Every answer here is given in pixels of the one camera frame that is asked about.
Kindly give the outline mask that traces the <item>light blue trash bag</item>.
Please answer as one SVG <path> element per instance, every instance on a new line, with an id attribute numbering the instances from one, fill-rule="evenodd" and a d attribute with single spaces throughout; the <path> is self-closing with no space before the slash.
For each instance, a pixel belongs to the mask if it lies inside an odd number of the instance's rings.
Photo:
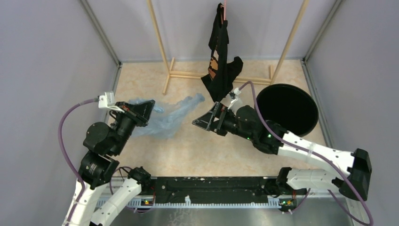
<path id="1" fill-rule="evenodd" d="M 201 93 L 197 93 L 194 96 L 187 96 L 175 104 L 156 101 L 151 111 L 148 125 L 135 128 L 131 137 L 151 136 L 157 139 L 172 138 L 181 127 L 185 117 L 204 101 L 205 98 Z"/>

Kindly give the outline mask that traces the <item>black plastic trash bin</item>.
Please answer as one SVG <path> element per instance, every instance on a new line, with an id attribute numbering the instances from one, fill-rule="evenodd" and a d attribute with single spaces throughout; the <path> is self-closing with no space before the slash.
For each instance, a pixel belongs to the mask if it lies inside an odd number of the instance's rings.
<path id="1" fill-rule="evenodd" d="M 300 137 L 312 132 L 319 120 L 313 98 L 294 85 L 270 85 L 259 92 L 256 102 L 265 120 L 278 123 Z"/>

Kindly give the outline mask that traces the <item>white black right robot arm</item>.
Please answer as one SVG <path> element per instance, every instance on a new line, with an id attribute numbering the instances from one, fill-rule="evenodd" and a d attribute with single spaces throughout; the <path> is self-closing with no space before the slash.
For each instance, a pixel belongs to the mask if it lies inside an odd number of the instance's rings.
<path id="1" fill-rule="evenodd" d="M 262 121 L 257 111 L 248 105 L 234 112 L 216 102 L 192 124 L 220 136 L 231 133 L 245 138 L 262 153 L 294 158 L 317 167 L 315 170 L 282 168 L 276 181 L 276 188 L 282 194 L 316 188 L 337 189 L 356 201 L 368 198 L 372 166 L 366 150 L 342 151 L 308 141 L 277 123 Z"/>

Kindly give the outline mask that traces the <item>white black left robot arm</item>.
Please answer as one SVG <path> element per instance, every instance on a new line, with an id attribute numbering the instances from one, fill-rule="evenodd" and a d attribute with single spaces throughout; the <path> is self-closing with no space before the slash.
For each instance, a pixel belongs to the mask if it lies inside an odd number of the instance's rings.
<path id="1" fill-rule="evenodd" d="M 66 153 L 62 126 L 74 109 L 93 102 L 98 102 L 100 108 L 109 109 L 115 121 L 111 125 L 100 121 L 89 126 L 83 141 L 88 152 L 82 158 L 80 167 L 75 169 Z M 117 171 L 119 161 L 113 157 L 120 155 L 136 127 L 148 125 L 154 106 L 154 100 L 139 104 L 116 102 L 108 106 L 104 97 L 98 97 L 79 103 L 64 114 L 59 123 L 58 140 L 68 165 L 77 177 L 74 196 L 63 221 L 64 226 L 109 226 L 134 197 L 150 191 L 150 173 L 143 167 L 129 169 L 122 186 L 105 204 L 96 208 L 101 194 Z"/>

